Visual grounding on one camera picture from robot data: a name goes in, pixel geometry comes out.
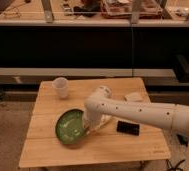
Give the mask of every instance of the tabletop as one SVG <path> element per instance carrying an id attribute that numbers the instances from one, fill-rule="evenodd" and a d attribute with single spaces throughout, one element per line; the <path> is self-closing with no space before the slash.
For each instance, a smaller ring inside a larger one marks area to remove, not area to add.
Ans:
<path id="1" fill-rule="evenodd" d="M 147 161 L 170 158 L 170 151 L 161 129 L 140 124 L 140 135 L 116 132 L 118 120 L 112 120 L 95 133 L 87 135 L 74 148 L 62 145 L 55 135 L 58 118 L 67 110 L 84 110 L 84 100 L 97 87 L 105 85 L 116 100 L 124 95 L 138 92 L 143 101 L 149 96 L 140 78 L 108 78 L 91 80 L 69 80 L 69 96 L 60 100 L 51 81 L 41 83 L 19 166 L 50 167 Z"/>

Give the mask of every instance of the black phone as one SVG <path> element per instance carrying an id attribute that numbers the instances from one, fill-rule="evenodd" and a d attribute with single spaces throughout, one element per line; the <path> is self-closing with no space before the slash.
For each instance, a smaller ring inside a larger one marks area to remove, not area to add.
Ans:
<path id="1" fill-rule="evenodd" d="M 117 132 L 122 132 L 122 133 L 132 134 L 132 135 L 139 135 L 140 125 L 129 123 L 129 122 L 118 121 Z"/>

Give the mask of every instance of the table leg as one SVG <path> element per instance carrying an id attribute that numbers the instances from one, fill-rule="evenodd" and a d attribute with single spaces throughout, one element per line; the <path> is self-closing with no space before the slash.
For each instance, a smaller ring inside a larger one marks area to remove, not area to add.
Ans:
<path id="1" fill-rule="evenodd" d="M 149 165 L 151 161 L 141 161 L 140 162 L 140 171 L 145 171 L 147 165 Z"/>

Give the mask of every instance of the green bowl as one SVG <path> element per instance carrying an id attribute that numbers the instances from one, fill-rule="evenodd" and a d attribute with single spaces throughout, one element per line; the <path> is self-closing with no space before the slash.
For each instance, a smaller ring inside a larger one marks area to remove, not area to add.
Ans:
<path id="1" fill-rule="evenodd" d="M 63 144 L 75 144 L 86 134 L 82 123 L 83 111 L 71 109 L 66 111 L 57 121 L 55 132 Z"/>

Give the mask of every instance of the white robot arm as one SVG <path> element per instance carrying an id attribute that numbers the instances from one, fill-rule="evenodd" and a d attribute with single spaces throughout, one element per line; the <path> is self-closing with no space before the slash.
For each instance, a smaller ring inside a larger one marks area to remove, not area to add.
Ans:
<path id="1" fill-rule="evenodd" d="M 102 114 L 106 114 L 172 130 L 189 137 L 189 106 L 118 101 L 110 99 L 110 96 L 110 90 L 100 86 L 85 100 L 86 111 L 83 115 L 85 127 L 98 125 Z M 189 171 L 189 144 L 186 170 Z"/>

